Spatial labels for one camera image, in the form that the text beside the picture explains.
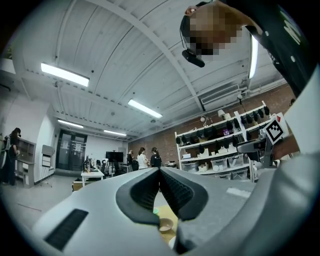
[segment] glass door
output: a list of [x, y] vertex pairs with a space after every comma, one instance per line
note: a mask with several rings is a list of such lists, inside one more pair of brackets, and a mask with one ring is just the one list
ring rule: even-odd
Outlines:
[[71, 170], [82, 171], [85, 161], [87, 135], [74, 134], [71, 136]]
[[81, 171], [85, 161], [87, 135], [61, 130], [57, 145], [56, 168]]

